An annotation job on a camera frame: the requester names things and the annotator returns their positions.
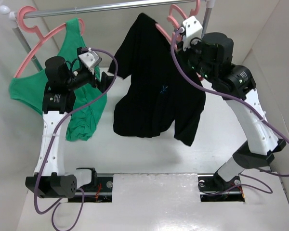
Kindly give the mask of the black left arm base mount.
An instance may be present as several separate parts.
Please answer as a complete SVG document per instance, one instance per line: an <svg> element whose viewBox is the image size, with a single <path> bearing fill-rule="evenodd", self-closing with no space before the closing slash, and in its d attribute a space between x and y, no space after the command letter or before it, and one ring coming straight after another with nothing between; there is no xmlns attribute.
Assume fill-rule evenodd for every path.
<svg viewBox="0 0 289 231"><path fill-rule="evenodd" d="M111 203L114 175L94 172L92 181L81 186L85 203Z"/></svg>

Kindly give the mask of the black t shirt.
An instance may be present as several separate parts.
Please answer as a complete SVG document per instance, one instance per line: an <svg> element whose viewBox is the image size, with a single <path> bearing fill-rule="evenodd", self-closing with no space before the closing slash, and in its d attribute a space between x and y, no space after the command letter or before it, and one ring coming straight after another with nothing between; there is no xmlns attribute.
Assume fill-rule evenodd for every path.
<svg viewBox="0 0 289 231"><path fill-rule="evenodd" d="M206 95L177 70L170 44L148 15L138 15L108 71L131 79L114 110L113 130L125 137L152 138L174 126L174 137L191 146Z"/></svg>

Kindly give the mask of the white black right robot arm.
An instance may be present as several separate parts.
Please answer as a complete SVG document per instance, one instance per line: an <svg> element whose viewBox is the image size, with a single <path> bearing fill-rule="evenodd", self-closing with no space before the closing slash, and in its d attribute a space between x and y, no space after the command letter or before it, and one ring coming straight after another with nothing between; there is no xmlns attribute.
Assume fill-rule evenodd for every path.
<svg viewBox="0 0 289 231"><path fill-rule="evenodd" d="M186 64L223 95L223 100L236 115L247 140L213 175L218 190L225 190L245 169L269 166L274 153L282 151L286 142L279 139L264 123L267 121L260 105L256 83L251 71L232 62L234 42L225 34L212 32L203 38L190 39L181 53Z"/></svg>

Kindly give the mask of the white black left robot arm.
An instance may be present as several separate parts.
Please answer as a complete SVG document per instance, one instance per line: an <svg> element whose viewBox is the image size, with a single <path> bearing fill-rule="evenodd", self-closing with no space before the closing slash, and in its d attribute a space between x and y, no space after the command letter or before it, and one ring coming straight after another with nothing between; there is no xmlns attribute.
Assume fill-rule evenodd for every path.
<svg viewBox="0 0 289 231"><path fill-rule="evenodd" d="M106 73L96 77L94 69L101 60L99 55L85 53L70 63L61 56L45 62L42 144L34 175L25 181L35 197L73 198L81 187L92 191L98 185L94 168L80 167L74 173L66 173L63 143L76 101L75 90L90 84L104 93L113 80Z"/></svg>

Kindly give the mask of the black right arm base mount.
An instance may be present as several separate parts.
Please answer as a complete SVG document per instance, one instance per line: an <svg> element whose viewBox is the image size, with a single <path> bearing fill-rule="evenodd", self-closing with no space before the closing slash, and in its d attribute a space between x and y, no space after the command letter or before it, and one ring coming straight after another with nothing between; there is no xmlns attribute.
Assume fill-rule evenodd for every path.
<svg viewBox="0 0 289 231"><path fill-rule="evenodd" d="M239 175L229 182L214 174L198 174L201 202L245 202Z"/></svg>

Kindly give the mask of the pink plastic hanger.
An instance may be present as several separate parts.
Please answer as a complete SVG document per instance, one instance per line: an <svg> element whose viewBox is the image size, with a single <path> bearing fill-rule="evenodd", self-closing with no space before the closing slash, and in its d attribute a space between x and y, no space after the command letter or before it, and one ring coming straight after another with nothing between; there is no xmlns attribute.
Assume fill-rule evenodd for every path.
<svg viewBox="0 0 289 231"><path fill-rule="evenodd" d="M158 32L171 44L175 32L180 28L181 21L177 20L174 16L168 15L166 21L162 24L155 23L155 28Z"/></svg>

